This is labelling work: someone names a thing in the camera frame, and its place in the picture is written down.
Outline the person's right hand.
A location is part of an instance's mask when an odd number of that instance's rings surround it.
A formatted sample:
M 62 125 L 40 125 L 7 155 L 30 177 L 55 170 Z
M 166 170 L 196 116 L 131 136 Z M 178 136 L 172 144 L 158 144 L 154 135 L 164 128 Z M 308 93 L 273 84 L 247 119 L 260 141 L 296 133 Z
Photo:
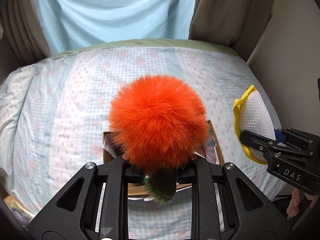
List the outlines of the person's right hand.
M 304 192 L 300 191 L 299 189 L 294 189 L 291 195 L 289 206 L 286 210 L 286 213 L 290 218 L 295 217 L 299 213 L 299 205 L 304 198 Z

